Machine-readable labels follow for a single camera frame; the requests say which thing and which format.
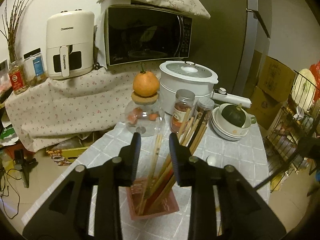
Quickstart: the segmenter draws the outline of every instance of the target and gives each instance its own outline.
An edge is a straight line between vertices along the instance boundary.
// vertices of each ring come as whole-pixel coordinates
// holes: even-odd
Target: microwave
[[[192,19],[146,5],[108,7],[104,20],[108,65],[189,56]]]

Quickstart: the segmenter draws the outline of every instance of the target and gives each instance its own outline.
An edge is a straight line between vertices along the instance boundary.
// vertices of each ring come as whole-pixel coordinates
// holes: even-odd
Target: wire rack
[[[305,169],[309,161],[294,156],[299,139],[320,134],[319,89],[296,72],[288,101],[281,108],[271,133],[264,140],[271,179],[271,191],[294,171]]]

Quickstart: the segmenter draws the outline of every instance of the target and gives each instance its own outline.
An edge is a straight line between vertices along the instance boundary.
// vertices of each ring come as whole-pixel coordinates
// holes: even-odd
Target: microwave control panel
[[[183,40],[179,57],[189,57],[192,19],[183,16]]]

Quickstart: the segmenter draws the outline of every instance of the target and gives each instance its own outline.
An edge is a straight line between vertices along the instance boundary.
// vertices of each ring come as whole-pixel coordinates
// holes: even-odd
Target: refrigerator
[[[188,61],[218,75],[218,87],[250,97],[268,55],[271,0],[200,0],[210,20],[194,18]]]

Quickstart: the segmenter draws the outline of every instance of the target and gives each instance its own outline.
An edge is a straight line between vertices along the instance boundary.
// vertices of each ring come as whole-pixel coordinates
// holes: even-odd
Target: bowl handle
[[[252,124],[257,122],[257,118],[255,116],[250,117],[250,119]]]

